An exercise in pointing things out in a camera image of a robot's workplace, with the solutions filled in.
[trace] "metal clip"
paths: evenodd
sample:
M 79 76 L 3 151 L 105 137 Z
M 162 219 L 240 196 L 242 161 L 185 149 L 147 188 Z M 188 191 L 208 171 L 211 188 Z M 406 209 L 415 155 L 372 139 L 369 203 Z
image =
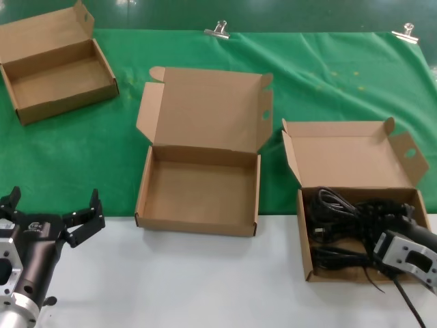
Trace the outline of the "metal clip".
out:
M 226 20 L 219 20 L 217 22 L 217 26 L 215 30 L 212 31 L 210 29 L 206 29 L 205 34 L 208 34 L 209 36 L 216 36 L 217 38 L 222 38 L 227 40 L 229 39 L 230 35 L 225 31 L 226 25 L 227 25 Z
M 419 41 L 419 39 L 411 36 L 411 32 L 414 29 L 414 25 L 412 23 L 406 23 L 404 25 L 404 29 L 405 30 L 403 33 L 394 32 L 394 31 L 392 31 L 391 33 L 395 34 L 396 37 L 401 40 L 405 40 L 406 42 L 416 44 Z

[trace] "floor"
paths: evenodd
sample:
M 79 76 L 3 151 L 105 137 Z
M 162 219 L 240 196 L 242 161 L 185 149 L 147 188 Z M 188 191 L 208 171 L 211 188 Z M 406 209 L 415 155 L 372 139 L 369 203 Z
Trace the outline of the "floor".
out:
M 0 23 L 71 6 L 74 0 L 0 0 Z M 430 66 L 437 66 L 435 0 L 83 0 L 105 29 L 214 28 L 218 19 L 229 31 L 324 32 L 402 31 L 413 35 Z

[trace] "power cord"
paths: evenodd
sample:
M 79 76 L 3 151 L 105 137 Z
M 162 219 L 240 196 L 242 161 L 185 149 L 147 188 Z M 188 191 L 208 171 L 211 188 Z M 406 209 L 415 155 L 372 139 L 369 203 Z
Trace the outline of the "power cord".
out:
M 420 326 L 425 327 L 397 279 L 400 271 L 384 266 L 373 256 L 373 250 L 381 233 L 396 221 L 402 220 L 402 217 L 412 218 L 413 206 L 383 199 L 351 204 L 332 189 L 321 187 L 311 199 L 308 211 L 308 235 L 316 243 L 322 244 L 311 248 L 315 267 L 326 270 L 363 267 L 367 279 L 380 290 L 367 274 L 369 267 L 379 270 L 393 281 Z M 343 238 L 360 241 L 365 248 L 365 253 L 326 245 Z

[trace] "cable inside box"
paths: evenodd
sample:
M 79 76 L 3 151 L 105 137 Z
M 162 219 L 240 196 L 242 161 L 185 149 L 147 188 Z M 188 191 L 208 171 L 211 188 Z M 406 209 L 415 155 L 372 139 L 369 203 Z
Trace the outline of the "cable inside box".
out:
M 361 267 L 367 279 L 379 289 L 367 274 L 368 268 L 376 269 L 395 283 L 418 323 L 424 327 L 423 321 L 399 283 L 398 276 L 403 272 L 384 265 L 374 252 L 384 232 L 402 230 L 414 222 L 414 207 L 388 198 L 369 198 L 351 203 L 326 187 L 320 187 L 305 205 L 314 268 L 335 271 Z M 358 252 L 336 245 L 347 238 L 361 243 L 364 251 Z

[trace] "open cardboard box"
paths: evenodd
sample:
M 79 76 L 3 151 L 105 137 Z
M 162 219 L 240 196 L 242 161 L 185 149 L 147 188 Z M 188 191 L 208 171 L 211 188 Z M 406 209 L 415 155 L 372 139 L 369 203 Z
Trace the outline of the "open cardboard box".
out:
M 137 128 L 149 147 L 139 227 L 254 236 L 272 75 L 154 67 Z
M 298 224 L 305 279 L 310 282 L 367 282 L 362 268 L 327 271 L 314 268 L 308 238 L 306 204 L 319 186 L 330 187 L 349 202 L 375 197 L 405 202 L 415 207 L 414 218 L 429 229 L 421 193 L 414 188 L 428 164 L 410 133 L 391 135 L 395 121 L 385 122 L 286 122 L 283 140 L 287 160 L 302 186 L 298 191 Z M 360 242 L 342 240 L 335 246 L 364 252 Z M 368 270 L 375 282 L 389 282 Z
M 81 0 L 0 26 L 1 74 L 21 124 L 119 94 L 93 28 Z

